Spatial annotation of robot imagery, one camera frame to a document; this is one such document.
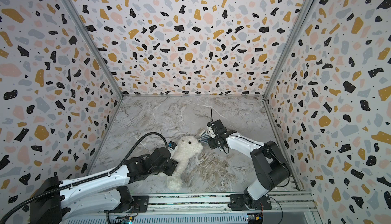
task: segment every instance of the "teddy bear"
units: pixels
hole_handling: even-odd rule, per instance
[[[184,136],[177,143],[177,149],[172,159],[178,162],[172,176],[167,178],[167,186],[170,190],[178,191],[182,188],[181,174],[185,171],[189,159],[201,153],[204,148],[193,136]]]

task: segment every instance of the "black mounting plate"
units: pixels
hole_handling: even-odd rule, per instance
[[[132,196],[134,199],[134,202],[138,204],[135,204],[134,207],[136,208],[134,210],[134,213],[145,213],[147,212],[148,208],[148,202],[149,202],[149,196]]]
[[[230,195],[231,203],[228,204],[228,207],[230,207],[232,210],[249,210],[246,207],[246,204],[244,202],[244,194],[231,194]],[[271,202],[269,197],[262,196],[261,197],[261,203],[264,207],[264,210],[271,210]],[[261,211],[262,207],[259,206],[256,211]]]

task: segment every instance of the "plush toy foot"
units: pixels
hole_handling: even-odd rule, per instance
[[[179,191],[182,188],[182,184],[182,179],[175,176],[167,180],[167,187],[172,191]]]

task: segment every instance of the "patterned wallpaper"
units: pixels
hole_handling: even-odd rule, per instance
[[[262,94],[304,0],[73,0],[124,94]]]
[[[324,223],[391,223],[391,0],[315,0],[266,98]]]
[[[119,99],[60,0],[0,2],[3,216],[45,179],[86,174]]]

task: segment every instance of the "enclosure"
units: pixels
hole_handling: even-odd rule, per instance
[[[267,223],[281,209],[281,223],[391,223],[391,0],[0,2],[1,216],[49,177],[113,168],[151,131],[199,138],[213,117],[290,164]],[[132,156],[161,146],[148,137]],[[250,158],[204,144],[181,190],[160,175],[128,187],[150,196],[137,218],[152,223],[161,197],[224,202],[256,177]],[[246,223],[211,210],[193,222]]]

